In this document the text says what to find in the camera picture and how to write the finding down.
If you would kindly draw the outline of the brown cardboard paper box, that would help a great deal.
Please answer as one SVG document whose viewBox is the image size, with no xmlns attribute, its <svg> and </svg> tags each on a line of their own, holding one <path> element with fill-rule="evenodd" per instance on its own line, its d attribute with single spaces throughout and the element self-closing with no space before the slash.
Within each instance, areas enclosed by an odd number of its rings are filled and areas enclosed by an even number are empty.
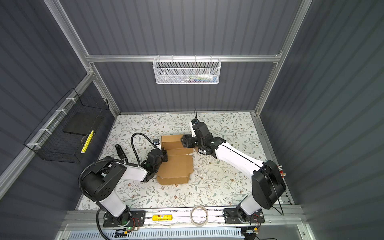
<svg viewBox="0 0 384 240">
<path fill-rule="evenodd" d="M 163 162 L 156 174 L 160 185 L 187 184 L 194 172 L 195 148 L 185 148 L 182 144 L 183 135 L 161 137 L 161 147 L 167 151 L 168 161 Z"/>
</svg>

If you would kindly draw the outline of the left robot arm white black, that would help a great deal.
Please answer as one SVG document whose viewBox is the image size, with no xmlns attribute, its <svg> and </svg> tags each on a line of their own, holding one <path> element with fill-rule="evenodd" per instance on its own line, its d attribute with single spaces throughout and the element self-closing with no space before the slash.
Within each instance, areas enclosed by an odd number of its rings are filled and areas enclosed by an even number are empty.
<svg viewBox="0 0 384 240">
<path fill-rule="evenodd" d="M 148 159 L 140 165 L 128 162 L 120 145 L 116 145 L 119 160 L 107 156 L 87 166 L 79 176 L 79 187 L 84 196 L 101 209 L 119 218 L 128 207 L 117 195 L 115 188 L 120 180 L 146 183 L 159 171 L 162 163 L 168 161 L 167 151 L 151 150 Z"/>
</svg>

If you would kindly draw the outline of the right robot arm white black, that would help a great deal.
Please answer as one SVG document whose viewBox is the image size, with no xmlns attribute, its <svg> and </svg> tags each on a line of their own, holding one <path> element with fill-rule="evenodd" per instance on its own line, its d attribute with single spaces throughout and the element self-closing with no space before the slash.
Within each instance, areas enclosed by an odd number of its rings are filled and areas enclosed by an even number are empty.
<svg viewBox="0 0 384 240">
<path fill-rule="evenodd" d="M 190 121 L 191 133 L 181 137 L 185 148 L 196 148 L 198 153 L 224 161 L 251 181 L 251 193 L 237 206 L 238 217 L 248 221 L 255 212 L 271 209 L 287 190 L 283 171 L 273 161 L 263 162 L 235 149 L 225 139 L 214 137 L 207 125 L 198 119 Z"/>
</svg>

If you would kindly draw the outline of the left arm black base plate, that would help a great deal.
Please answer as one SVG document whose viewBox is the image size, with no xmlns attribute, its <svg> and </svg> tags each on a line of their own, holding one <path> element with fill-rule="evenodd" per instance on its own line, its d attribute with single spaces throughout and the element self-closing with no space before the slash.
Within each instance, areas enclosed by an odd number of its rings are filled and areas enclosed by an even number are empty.
<svg viewBox="0 0 384 240">
<path fill-rule="evenodd" d="M 111 213 L 104 214 L 104 228 L 114 227 L 142 227 L 145 222 L 145 211 L 124 211 L 119 217 L 114 217 Z"/>
</svg>

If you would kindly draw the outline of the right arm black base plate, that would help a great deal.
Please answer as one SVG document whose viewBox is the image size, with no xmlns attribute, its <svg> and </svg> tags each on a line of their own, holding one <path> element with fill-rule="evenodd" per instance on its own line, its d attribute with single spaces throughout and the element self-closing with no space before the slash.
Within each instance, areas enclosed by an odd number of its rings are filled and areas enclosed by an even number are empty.
<svg viewBox="0 0 384 240">
<path fill-rule="evenodd" d="M 225 208 L 223 216 L 226 224 L 262 224 L 265 222 L 262 209 L 248 215 L 241 208 Z"/>
</svg>

